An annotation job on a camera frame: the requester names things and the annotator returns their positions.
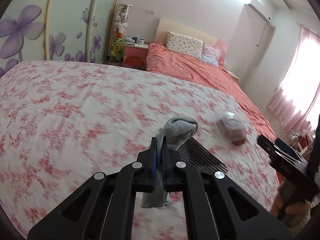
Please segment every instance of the curtain rod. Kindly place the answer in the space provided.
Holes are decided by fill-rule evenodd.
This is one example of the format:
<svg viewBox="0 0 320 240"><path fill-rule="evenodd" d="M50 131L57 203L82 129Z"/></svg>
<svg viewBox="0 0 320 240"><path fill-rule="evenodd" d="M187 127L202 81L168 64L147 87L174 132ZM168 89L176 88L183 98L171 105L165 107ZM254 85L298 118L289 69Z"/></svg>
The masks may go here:
<svg viewBox="0 0 320 240"><path fill-rule="evenodd" d="M318 35L320 36L320 33L317 33L316 31L314 31L314 30L312 30L312 29L310 29L310 28L308 28L308 27L304 26L302 23L297 22L297 24L298 24L299 26L303 26L303 27L305 27L305 28L307 28L307 29L311 30L312 32L314 32L314 33L316 33L316 34L318 34Z"/></svg>

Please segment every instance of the pink floral bedspread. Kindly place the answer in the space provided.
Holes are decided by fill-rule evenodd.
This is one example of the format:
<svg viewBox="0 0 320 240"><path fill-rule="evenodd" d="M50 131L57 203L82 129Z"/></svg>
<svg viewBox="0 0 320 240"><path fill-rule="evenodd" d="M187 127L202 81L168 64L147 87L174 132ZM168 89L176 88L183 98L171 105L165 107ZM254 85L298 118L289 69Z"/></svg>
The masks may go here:
<svg viewBox="0 0 320 240"><path fill-rule="evenodd" d="M248 126L242 146L217 121L236 111ZM77 62L22 62L0 78L0 201L27 236L42 217L97 171L134 162L166 121L199 122L195 138L222 160L228 176L269 209L278 187L257 132L232 96L169 76ZM142 209L137 194L132 239L187 239L182 195Z"/></svg>

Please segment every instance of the white wall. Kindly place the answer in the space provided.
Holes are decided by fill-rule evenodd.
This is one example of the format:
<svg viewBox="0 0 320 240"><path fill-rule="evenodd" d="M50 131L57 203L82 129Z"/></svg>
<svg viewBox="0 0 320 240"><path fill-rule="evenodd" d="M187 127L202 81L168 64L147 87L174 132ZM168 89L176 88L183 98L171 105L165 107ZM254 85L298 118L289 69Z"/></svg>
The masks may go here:
<svg viewBox="0 0 320 240"><path fill-rule="evenodd" d="M225 67L240 79L240 86L265 54L273 29L248 5L243 7L225 58Z"/></svg>
<svg viewBox="0 0 320 240"><path fill-rule="evenodd" d="M284 130L267 109L267 104L290 67L299 38L300 27L297 22L320 33L320 21L317 17L299 10L279 9L272 22L276 30L267 52L256 69L245 74L246 82L241 85L243 91L269 120L276 135L282 137Z"/></svg>
<svg viewBox="0 0 320 240"><path fill-rule="evenodd" d="M209 33L230 43L245 3L250 0L117 0L132 4L129 11L126 36L139 35L152 42L159 19L180 22ZM270 0L259 0L271 12L275 6ZM145 9L156 10L155 15L145 14Z"/></svg>

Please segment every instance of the pink curtain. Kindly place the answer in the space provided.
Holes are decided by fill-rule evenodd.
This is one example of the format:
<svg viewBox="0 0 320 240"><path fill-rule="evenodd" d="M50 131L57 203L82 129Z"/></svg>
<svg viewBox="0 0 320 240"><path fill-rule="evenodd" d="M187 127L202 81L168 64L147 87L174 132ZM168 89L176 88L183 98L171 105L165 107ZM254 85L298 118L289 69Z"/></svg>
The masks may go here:
<svg viewBox="0 0 320 240"><path fill-rule="evenodd" d="M301 26L292 63L268 104L286 132L314 130L320 114L320 35Z"/></svg>

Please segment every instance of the nightstand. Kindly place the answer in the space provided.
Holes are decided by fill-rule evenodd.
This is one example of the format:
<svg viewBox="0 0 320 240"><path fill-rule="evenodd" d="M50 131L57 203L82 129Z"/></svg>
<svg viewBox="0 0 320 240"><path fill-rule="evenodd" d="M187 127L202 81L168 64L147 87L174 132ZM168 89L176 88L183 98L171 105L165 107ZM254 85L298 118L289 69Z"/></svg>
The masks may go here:
<svg viewBox="0 0 320 240"><path fill-rule="evenodd" d="M232 77L232 79L236 82L236 83L238 83L239 82L239 78L233 73L233 72L231 72L230 70L227 70L228 71L228 73L230 74L230 76Z"/></svg>
<svg viewBox="0 0 320 240"><path fill-rule="evenodd" d="M148 55L148 50L149 50L148 44L139 45L139 44L127 44L126 43L124 45L123 62L125 61L126 57L128 57L128 56L139 57L144 64L140 67L132 67L132 68L139 69L139 70L147 70L146 59L147 59L147 55Z"/></svg>

